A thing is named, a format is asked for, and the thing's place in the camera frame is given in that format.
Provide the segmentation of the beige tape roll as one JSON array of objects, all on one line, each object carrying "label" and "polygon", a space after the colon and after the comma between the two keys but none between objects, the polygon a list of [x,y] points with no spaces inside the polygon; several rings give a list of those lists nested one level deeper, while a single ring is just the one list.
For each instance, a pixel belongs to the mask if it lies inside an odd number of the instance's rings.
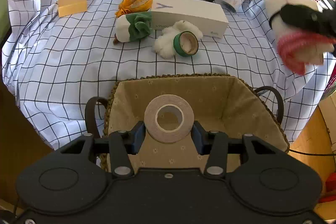
[{"label": "beige tape roll", "polygon": [[144,124],[149,135],[160,143],[175,143],[189,135],[194,112],[183,98],[173,95],[155,97],[147,105]]}]

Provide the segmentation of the white pink towel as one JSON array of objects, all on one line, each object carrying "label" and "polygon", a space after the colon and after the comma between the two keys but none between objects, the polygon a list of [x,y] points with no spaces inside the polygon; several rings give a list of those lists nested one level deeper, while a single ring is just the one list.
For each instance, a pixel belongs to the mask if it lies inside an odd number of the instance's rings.
[{"label": "white pink towel", "polygon": [[276,38],[277,53],[293,73],[304,75],[307,65],[322,65],[325,52],[335,52],[335,38],[305,31],[284,23],[280,9],[286,4],[319,10],[314,0],[265,0],[270,28]]}]

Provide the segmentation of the green tape roll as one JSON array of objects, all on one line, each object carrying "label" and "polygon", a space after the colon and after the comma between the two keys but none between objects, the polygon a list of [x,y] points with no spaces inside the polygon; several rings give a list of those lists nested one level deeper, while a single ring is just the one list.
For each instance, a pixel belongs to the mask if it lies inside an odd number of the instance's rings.
[{"label": "green tape roll", "polygon": [[174,37],[173,47],[178,55],[189,57],[197,53],[199,43],[197,37],[192,32],[183,31]]}]

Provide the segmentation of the white fluffy plush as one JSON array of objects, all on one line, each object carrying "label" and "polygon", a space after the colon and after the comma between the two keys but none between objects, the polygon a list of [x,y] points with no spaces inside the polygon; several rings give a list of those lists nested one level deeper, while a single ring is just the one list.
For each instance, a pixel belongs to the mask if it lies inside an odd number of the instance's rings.
[{"label": "white fluffy plush", "polygon": [[153,50],[163,59],[172,59],[175,55],[178,55],[173,47],[173,39],[183,31],[192,32],[198,41],[203,38],[203,33],[197,26],[188,21],[180,20],[175,22],[173,26],[162,30],[161,36],[154,42]]}]

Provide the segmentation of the white roll with green scrunchie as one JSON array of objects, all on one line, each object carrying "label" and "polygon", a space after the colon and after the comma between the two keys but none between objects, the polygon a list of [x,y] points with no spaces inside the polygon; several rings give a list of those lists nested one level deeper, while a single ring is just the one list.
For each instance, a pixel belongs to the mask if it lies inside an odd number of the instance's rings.
[{"label": "white roll with green scrunchie", "polygon": [[114,44],[135,42],[149,36],[151,28],[151,12],[135,12],[118,17],[114,26]]}]

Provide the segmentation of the yellow patterned cloth bundle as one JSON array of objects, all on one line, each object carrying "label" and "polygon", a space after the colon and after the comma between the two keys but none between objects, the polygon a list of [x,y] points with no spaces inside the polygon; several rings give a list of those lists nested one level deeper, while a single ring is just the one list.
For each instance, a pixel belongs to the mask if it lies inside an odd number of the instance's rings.
[{"label": "yellow patterned cloth bundle", "polygon": [[153,0],[122,0],[115,15],[119,18],[122,15],[135,12],[146,12],[151,9],[152,3]]}]

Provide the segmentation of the white phone box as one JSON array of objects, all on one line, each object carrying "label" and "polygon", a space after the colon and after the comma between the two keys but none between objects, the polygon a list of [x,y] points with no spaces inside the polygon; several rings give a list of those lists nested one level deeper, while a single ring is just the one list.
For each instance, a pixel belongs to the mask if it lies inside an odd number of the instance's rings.
[{"label": "white phone box", "polygon": [[184,20],[205,36],[221,38],[229,24],[221,5],[202,0],[153,0],[150,11],[155,30]]}]

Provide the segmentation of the blue checkered sheet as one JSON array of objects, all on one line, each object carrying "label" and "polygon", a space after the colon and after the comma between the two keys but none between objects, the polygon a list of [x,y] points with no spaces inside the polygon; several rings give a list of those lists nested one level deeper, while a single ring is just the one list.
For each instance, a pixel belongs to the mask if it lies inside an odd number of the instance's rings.
[{"label": "blue checkered sheet", "polygon": [[12,33],[2,48],[2,79],[23,115],[54,149],[85,131],[84,107],[108,96],[118,80],[193,73],[227,73],[252,87],[272,86],[285,101],[282,128],[295,141],[318,105],[335,66],[331,54],[304,76],[276,52],[264,0],[226,12],[222,38],[204,37],[194,57],[164,60],[145,40],[114,44],[122,0],[87,0],[87,11],[58,15],[58,0],[7,0]]}]

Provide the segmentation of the yellow sponge block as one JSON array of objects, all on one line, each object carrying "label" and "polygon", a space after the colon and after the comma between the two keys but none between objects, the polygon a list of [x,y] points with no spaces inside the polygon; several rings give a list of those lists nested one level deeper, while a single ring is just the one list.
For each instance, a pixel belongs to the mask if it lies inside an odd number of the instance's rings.
[{"label": "yellow sponge block", "polygon": [[87,0],[58,0],[58,15],[64,17],[87,11]]}]

